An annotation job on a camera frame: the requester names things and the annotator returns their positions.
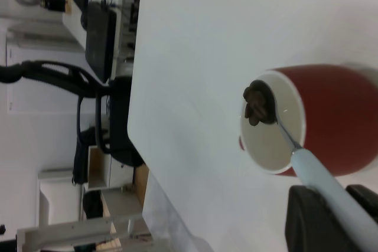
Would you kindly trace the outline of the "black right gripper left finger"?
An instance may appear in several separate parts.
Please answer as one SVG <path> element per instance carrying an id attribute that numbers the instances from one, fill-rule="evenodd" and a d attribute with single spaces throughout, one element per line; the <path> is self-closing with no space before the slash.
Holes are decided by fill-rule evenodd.
<path id="1" fill-rule="evenodd" d="M 288 251 L 360 251 L 321 195 L 299 185 L 289 189 L 285 239 Z"/>

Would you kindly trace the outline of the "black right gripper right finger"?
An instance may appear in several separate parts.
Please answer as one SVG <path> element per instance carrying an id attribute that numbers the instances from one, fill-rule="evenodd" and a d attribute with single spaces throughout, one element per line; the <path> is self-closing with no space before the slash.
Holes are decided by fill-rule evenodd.
<path id="1" fill-rule="evenodd" d="M 346 191 L 359 203 L 359 205 L 377 223 L 377 193 L 364 185 L 348 185 Z"/>

